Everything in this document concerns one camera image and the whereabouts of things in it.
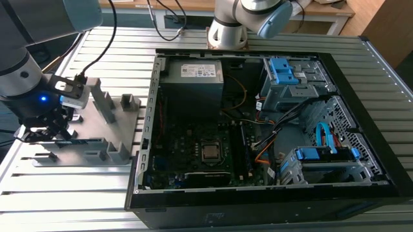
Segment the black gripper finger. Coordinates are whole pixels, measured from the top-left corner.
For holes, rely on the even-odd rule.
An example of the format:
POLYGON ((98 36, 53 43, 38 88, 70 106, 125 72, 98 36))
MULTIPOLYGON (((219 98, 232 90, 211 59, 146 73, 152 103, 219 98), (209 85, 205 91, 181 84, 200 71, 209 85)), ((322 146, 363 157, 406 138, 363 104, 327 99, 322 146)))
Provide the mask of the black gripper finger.
POLYGON ((53 133, 48 128, 27 128, 21 125, 13 137, 23 143, 35 143, 49 141, 53 138, 53 133))
POLYGON ((49 129, 66 141, 72 139, 72 135, 68 132, 68 122, 73 118, 73 112, 73 108, 66 106, 58 106, 50 111, 52 124, 49 129))

